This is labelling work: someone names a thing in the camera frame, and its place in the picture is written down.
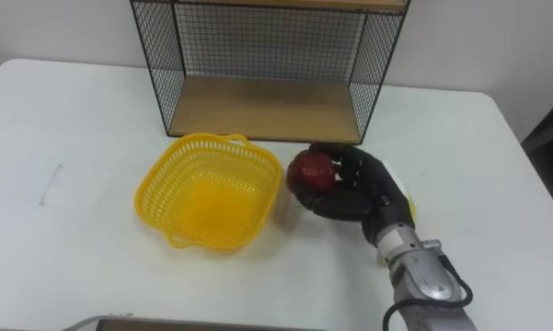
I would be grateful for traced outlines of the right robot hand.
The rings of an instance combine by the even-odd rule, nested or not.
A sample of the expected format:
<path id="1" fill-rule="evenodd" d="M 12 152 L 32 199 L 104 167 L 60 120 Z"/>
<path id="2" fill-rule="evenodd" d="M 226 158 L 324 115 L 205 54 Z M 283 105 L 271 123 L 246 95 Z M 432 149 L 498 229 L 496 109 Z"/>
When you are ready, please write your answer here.
<path id="1" fill-rule="evenodd" d="M 389 226 L 415 227 L 409 198 L 382 161 L 344 143 L 311 143 L 288 165 L 286 186 L 314 214 L 360 223 L 366 241 Z"/>

